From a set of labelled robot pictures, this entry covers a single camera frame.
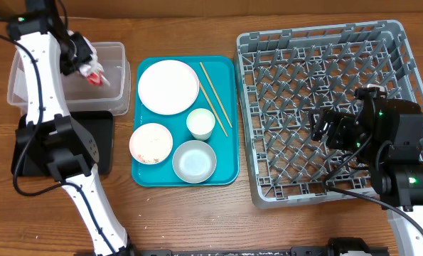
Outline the red snack wrapper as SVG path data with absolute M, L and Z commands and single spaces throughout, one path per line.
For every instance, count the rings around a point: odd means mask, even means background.
M 102 72 L 101 71 L 96 71 L 96 72 L 91 72 L 87 77 L 86 80 L 89 82 L 89 84 L 93 85 L 93 86 L 103 86 L 104 82 L 102 79 Z

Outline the white cup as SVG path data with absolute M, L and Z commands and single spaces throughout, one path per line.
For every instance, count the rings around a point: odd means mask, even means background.
M 195 109 L 187 116 L 186 126 L 195 139 L 205 141 L 214 130 L 215 116 L 205 108 Z

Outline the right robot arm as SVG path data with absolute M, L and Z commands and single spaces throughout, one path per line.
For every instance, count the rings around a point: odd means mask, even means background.
M 323 186 L 380 205 L 387 211 L 399 252 L 423 255 L 421 107 L 409 100 L 390 99 L 385 88 L 373 84 L 356 89 L 354 98 L 362 103 L 357 114 L 332 109 L 309 112 L 312 140 L 325 139 L 328 148 L 348 153 L 326 175 Z M 377 199 L 330 185 L 351 159 L 369 171 Z

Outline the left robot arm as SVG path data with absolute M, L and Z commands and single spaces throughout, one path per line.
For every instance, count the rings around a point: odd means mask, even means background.
M 117 220 L 98 171 L 97 140 L 70 113 L 62 76 L 99 67 L 91 45 L 68 29 L 61 1 L 26 1 L 26 12 L 4 19 L 3 40 L 15 45 L 27 88 L 25 124 L 16 130 L 11 172 L 22 196 L 63 188 L 88 229 L 94 255 L 138 255 Z

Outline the white napkin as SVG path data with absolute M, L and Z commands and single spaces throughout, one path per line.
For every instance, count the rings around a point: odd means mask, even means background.
M 68 33 L 68 37 L 71 36 L 74 32 L 71 30 L 66 30 Z M 84 37 L 85 40 L 87 41 L 88 45 L 91 47 L 92 49 L 92 60 L 82 66 L 80 66 L 80 69 L 78 71 L 76 71 L 77 73 L 79 73 L 82 77 L 84 77 L 86 79 L 86 77 L 91 73 L 91 72 L 96 72 L 96 71 L 101 71 L 102 72 L 102 79 L 105 86 L 110 86 L 110 82 L 106 79 L 106 77 L 103 75 L 104 73 L 104 68 L 102 67 L 102 65 L 98 62 L 98 57 L 97 57 L 97 51 L 96 49 L 92 46 L 91 42 L 89 42 L 86 37 Z

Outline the white plate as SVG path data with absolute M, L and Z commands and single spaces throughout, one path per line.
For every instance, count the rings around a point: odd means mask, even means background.
M 196 100 L 199 79 L 191 66 L 179 60 L 162 60 L 150 65 L 137 85 L 141 103 L 162 115 L 179 114 Z

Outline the pink bowl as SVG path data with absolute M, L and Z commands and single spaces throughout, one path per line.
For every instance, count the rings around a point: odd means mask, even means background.
M 164 161 L 173 148 L 173 137 L 165 126 L 143 124 L 132 133 L 129 150 L 140 164 L 154 165 Z

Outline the grey bowl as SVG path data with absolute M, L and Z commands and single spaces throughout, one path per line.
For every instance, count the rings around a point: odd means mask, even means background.
M 217 156 L 212 147 L 205 142 L 190 140 L 175 150 L 172 166 L 180 180 L 198 184 L 213 175 L 217 166 Z

